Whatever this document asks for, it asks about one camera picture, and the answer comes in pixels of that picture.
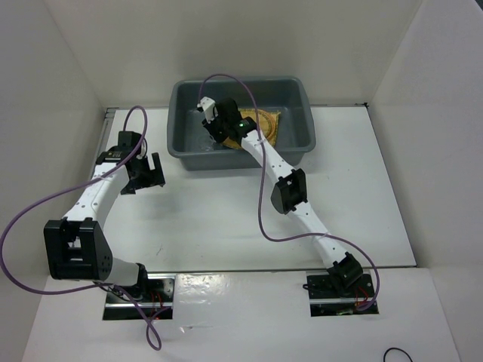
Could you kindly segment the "square woven bamboo mat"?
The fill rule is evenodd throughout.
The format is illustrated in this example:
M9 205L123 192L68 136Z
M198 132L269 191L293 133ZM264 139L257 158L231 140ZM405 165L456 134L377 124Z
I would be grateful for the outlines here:
M250 117L256 121L256 115L254 109L241 109L241 116L243 118ZM266 110L259 109L258 117L260 121L261 130L265 138L269 141L271 146L275 146L278 136L278 120L280 112L267 112ZM222 143L223 146L230 149L242 149L235 141L230 138L226 138Z

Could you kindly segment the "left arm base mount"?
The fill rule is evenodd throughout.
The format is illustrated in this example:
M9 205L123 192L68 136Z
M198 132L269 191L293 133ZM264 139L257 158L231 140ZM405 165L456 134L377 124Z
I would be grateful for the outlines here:
M135 291L134 287L126 287L126 290L149 319L164 321L173 318L175 285L175 274L150 273L145 291ZM106 291L102 317L104 321L142 319L124 292L111 287L103 289Z

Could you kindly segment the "clear plastic cup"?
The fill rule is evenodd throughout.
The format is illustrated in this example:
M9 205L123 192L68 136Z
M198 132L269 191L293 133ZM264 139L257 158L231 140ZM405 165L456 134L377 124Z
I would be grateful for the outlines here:
M200 135L197 138L197 147L200 152L211 152L216 149L217 142L209 134Z

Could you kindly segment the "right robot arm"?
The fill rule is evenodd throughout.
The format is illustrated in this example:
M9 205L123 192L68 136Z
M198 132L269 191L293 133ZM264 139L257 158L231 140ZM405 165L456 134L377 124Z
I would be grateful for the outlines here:
M327 269L331 288L338 296L348 296L363 275L360 262L337 240L315 214L308 200L306 174L296 169L275 150L259 126L259 114L244 117L232 98L199 100L197 110L205 119L203 127L217 142L231 140L248 152L263 168L262 180L273 184L270 201L275 210L288 216L311 238Z

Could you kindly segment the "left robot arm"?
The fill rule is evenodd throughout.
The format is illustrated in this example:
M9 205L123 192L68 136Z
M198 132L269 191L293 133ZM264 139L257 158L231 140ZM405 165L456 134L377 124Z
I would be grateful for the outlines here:
M117 145L97 158L92 181L62 219L44 227L51 277L116 284L142 301L150 292L146 267L115 258L103 227L118 196L165 185L159 155L148 157L141 134L122 130Z

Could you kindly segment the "round green-rimmed bamboo mat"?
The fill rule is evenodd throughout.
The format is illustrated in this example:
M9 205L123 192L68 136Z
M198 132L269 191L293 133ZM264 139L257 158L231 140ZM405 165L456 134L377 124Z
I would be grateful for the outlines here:
M257 114L263 135L274 145L278 135L278 120L281 113L267 112L266 110L259 109Z

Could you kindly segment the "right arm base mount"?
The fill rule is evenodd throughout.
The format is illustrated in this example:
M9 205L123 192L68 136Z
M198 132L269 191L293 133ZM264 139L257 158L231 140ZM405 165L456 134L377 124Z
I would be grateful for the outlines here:
M365 271L347 291L337 292L326 271L307 271L302 288L307 292L313 318L379 314L377 302L363 311L358 309L365 307L374 297L370 272Z

